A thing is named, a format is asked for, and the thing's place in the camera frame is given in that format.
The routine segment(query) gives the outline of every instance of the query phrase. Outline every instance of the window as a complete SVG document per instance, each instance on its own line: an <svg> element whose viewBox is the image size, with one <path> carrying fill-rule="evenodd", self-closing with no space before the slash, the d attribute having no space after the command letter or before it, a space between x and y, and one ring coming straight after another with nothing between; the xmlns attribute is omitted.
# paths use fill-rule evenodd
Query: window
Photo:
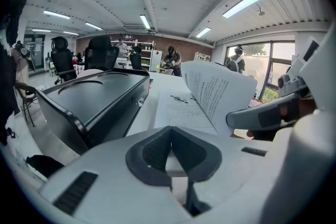
<svg viewBox="0 0 336 224"><path fill-rule="evenodd" d="M295 43L273 43L272 58L292 60L293 55L295 55Z"/></svg>
<svg viewBox="0 0 336 224"><path fill-rule="evenodd" d="M44 68L44 39L45 35L25 35L24 45L33 56L35 69Z"/></svg>
<svg viewBox="0 0 336 224"><path fill-rule="evenodd" d="M237 46L226 50L227 64L229 57L235 54ZM278 78L285 74L291 65L292 56L295 55L293 41L277 41L242 45L245 62L244 75L253 77L258 81L256 98L265 103L278 98Z"/></svg>
<svg viewBox="0 0 336 224"><path fill-rule="evenodd" d="M264 103L269 103L277 98L278 98L278 91L274 88L266 86L264 95L262 96L262 101Z"/></svg>
<svg viewBox="0 0 336 224"><path fill-rule="evenodd" d="M236 47L228 48L229 57L235 55ZM259 98L267 73L270 43L246 45L242 46L242 48L242 58L245 62L245 71L243 74L258 81L256 98Z"/></svg>
<svg viewBox="0 0 336 224"><path fill-rule="evenodd" d="M285 65L283 63L273 62L271 71L269 73L268 83L277 86L278 78L281 77L282 74L285 74L290 65Z"/></svg>

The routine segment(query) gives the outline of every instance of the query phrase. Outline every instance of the fluorescent light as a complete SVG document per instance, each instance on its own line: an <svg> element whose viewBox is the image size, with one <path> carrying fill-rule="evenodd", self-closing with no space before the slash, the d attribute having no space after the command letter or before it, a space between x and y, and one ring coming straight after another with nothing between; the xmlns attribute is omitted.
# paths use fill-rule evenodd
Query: fluorescent light
<svg viewBox="0 0 336 224"><path fill-rule="evenodd" d="M140 15L140 18L142 19L143 24L145 25L145 27L147 29L151 29L151 27L149 26L148 22L147 22L147 18L146 15Z"/></svg>
<svg viewBox="0 0 336 224"><path fill-rule="evenodd" d="M91 27L93 27L93 28L95 28L95 29L103 30L103 28L100 28L100 27L98 27L98 26L95 26L95 25L92 25L92 24L89 24L89 23L85 23L85 24L88 25L88 26L91 26Z"/></svg>
<svg viewBox="0 0 336 224"><path fill-rule="evenodd" d="M258 0L242 0L236 5L234 5L231 9L229 9L226 13L223 14L225 18L230 18L232 15L240 12L242 9L248 7L249 5L257 2Z"/></svg>
<svg viewBox="0 0 336 224"><path fill-rule="evenodd" d="M204 34L208 33L210 30L211 30L211 28L209 28L209 27L205 27L205 29L204 29L202 32L200 32L196 37L197 37L197 38L200 38L200 37L202 37Z"/></svg>
<svg viewBox="0 0 336 224"><path fill-rule="evenodd" d="M43 29L32 29L32 31L38 31L38 32L51 32L51 30L43 30Z"/></svg>
<svg viewBox="0 0 336 224"><path fill-rule="evenodd" d="M65 15L62 15L62 14L54 13L54 12L49 12L47 10L45 10L43 13L53 15L53 16L57 16L57 17L61 17L61 18L64 18L64 19L70 19L69 16L65 16Z"/></svg>
<svg viewBox="0 0 336 224"><path fill-rule="evenodd" d="M78 36L77 33L72 33L72 32L66 32L66 31L63 31L64 34L70 34L70 35L75 35L75 36Z"/></svg>

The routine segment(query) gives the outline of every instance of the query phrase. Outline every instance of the paper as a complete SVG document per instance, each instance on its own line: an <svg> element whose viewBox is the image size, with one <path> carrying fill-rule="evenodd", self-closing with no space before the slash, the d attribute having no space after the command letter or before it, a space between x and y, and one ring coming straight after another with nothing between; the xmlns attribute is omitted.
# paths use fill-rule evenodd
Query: paper
<svg viewBox="0 0 336 224"><path fill-rule="evenodd" d="M192 96L217 133L230 136L233 129L227 126L226 115L248 107L257 80L211 62L184 62L181 72Z"/></svg>
<svg viewBox="0 0 336 224"><path fill-rule="evenodd" d="M155 128L181 126L217 134L210 120L190 93L161 90L155 117Z"/></svg>

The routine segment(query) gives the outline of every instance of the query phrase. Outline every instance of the black case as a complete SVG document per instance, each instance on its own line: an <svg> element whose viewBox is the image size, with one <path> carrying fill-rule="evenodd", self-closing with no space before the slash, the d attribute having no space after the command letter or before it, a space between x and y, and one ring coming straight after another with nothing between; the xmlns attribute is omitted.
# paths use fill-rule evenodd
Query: black case
<svg viewBox="0 0 336 224"><path fill-rule="evenodd" d="M145 71L114 68L37 90L37 97L54 134L81 155L126 136L149 82Z"/></svg>

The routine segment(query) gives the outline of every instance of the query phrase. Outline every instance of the brick wall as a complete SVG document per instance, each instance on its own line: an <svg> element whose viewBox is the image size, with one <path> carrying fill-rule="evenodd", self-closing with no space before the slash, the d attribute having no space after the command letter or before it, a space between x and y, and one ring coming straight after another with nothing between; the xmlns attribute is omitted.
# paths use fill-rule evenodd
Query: brick wall
<svg viewBox="0 0 336 224"><path fill-rule="evenodd" d="M118 40L120 35L110 35L112 40ZM155 49L161 50L162 57L168 53L168 47L174 46L182 55L182 62L194 60L195 52L200 52L206 55L212 55L212 48L204 47L187 41L181 41L171 38L156 37L156 36L142 36L142 35L133 35L134 39L137 39L138 42L152 42L155 43ZM89 41L92 37L79 38L77 39L76 52L81 54L84 52L85 48L89 45Z"/></svg>

